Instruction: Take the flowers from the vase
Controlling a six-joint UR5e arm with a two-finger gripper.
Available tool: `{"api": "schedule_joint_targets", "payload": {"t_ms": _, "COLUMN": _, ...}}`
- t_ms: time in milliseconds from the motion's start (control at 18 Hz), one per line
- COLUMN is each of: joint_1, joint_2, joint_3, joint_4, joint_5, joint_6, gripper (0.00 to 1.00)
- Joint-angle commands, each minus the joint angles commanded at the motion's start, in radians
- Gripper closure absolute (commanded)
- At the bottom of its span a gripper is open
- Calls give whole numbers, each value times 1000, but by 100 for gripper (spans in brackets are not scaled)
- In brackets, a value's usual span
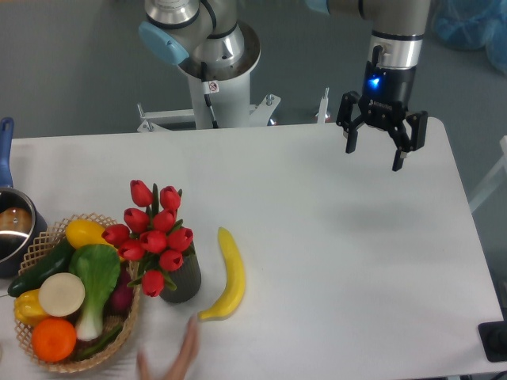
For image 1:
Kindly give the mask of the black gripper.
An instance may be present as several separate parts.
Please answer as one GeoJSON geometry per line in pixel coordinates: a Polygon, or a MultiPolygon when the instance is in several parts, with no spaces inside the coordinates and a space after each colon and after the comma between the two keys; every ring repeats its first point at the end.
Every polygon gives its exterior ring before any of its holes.
{"type": "Polygon", "coordinates": [[[421,111],[406,116],[415,74],[415,66],[388,69],[366,65],[361,97],[356,91],[344,93],[337,114],[336,124],[343,128],[347,154],[356,150],[358,129],[364,122],[391,132],[396,146],[392,165],[395,172],[403,167],[410,153],[425,145],[429,114],[421,111]],[[353,109],[358,103],[360,115],[353,119],[353,109]]]}

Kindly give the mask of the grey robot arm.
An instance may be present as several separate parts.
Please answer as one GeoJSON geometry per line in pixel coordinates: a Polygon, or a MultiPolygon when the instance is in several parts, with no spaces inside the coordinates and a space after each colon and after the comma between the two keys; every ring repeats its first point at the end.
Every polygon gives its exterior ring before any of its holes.
{"type": "MultiPolygon", "coordinates": [[[[411,112],[414,83],[430,4],[427,1],[310,1],[325,14],[348,13],[372,23],[362,90],[342,96],[337,125],[346,152],[356,149],[359,128],[389,134],[394,170],[425,145],[428,114],[411,112]]],[[[139,26],[144,46],[187,77],[199,129],[267,126],[279,104],[268,95],[250,102],[250,74],[260,58],[255,31],[241,22],[234,1],[147,1],[139,26]]]]}

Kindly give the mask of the blurred human hand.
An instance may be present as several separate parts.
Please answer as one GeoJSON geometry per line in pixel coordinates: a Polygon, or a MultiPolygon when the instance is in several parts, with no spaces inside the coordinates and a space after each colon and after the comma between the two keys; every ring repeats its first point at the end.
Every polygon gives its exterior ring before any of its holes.
{"type": "MultiPolygon", "coordinates": [[[[186,326],[181,348],[161,379],[184,379],[200,350],[200,329],[197,316],[192,316],[186,326]]],[[[146,355],[138,351],[136,357],[138,379],[154,379],[146,355]]]]}

